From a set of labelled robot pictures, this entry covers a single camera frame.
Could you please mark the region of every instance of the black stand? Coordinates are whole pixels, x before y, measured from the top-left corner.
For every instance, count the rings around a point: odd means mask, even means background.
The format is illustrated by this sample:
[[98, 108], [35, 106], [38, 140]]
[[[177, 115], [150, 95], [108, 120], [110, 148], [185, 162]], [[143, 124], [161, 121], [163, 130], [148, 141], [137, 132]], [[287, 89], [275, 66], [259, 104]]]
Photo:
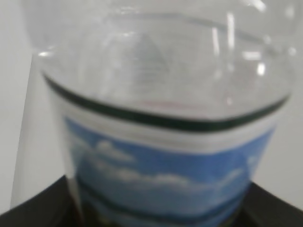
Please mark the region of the black stand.
[[[80, 227], [65, 177], [25, 204], [0, 217], [0, 227]], [[303, 212], [256, 184], [234, 227], [303, 227]]]

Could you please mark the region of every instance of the bottle label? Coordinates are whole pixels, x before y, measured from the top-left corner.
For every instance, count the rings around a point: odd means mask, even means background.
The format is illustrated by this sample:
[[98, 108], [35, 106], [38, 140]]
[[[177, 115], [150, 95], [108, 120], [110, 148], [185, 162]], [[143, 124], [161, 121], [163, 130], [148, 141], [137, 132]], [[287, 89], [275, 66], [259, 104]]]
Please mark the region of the bottle label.
[[115, 139], [68, 118], [66, 125], [89, 227], [217, 227], [239, 207], [271, 135], [197, 155]]
[[148, 125], [129, 112], [119, 119], [121, 112], [53, 90], [88, 227], [231, 225], [282, 106], [191, 130], [183, 120], [161, 127], [159, 118]]

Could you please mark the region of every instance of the transparent plastic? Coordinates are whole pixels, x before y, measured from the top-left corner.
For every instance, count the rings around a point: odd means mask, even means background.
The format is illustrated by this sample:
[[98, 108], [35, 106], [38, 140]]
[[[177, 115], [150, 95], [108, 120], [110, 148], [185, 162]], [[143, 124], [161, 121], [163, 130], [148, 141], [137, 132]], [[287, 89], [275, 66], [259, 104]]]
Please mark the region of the transparent plastic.
[[218, 119], [290, 93], [299, 0], [23, 2], [44, 73], [89, 98]]

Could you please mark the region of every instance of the dark green stripe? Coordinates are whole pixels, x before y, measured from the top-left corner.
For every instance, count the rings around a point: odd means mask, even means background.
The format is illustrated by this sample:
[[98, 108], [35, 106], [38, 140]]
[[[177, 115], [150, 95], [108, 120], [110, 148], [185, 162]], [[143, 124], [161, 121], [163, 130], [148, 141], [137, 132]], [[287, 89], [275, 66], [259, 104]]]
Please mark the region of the dark green stripe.
[[216, 132], [230, 130], [247, 123], [251, 123], [275, 112], [281, 108], [288, 100], [288, 97], [286, 97], [281, 101], [274, 103], [273, 105], [237, 118], [217, 121], [186, 120], [106, 105], [101, 102], [81, 97], [80, 95], [68, 91], [50, 80], [48, 77], [45, 77], [45, 79], [53, 91], [55, 91], [67, 101], [83, 109], [129, 122], [188, 132]]

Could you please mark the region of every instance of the plastic bottle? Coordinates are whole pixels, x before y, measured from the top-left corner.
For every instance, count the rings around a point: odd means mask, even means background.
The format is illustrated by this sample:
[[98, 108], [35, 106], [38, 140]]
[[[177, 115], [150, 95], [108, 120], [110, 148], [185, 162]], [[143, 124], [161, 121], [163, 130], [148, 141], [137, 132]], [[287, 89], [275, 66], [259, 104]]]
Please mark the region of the plastic bottle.
[[24, 0], [88, 227], [228, 226], [290, 96], [299, 0]]

